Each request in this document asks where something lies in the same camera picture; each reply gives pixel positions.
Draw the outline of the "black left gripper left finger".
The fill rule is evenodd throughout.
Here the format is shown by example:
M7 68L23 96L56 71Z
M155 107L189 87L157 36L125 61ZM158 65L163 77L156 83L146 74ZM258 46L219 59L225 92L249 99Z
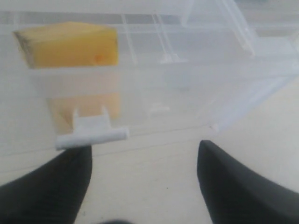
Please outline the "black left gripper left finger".
M92 147L67 149L0 187L2 224L72 224L87 192Z

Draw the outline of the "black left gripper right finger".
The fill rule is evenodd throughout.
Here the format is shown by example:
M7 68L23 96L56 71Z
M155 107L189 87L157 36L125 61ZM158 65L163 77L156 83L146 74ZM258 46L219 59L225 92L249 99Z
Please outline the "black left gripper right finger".
M214 224L297 224L299 194L249 169L210 140L198 149L197 177Z

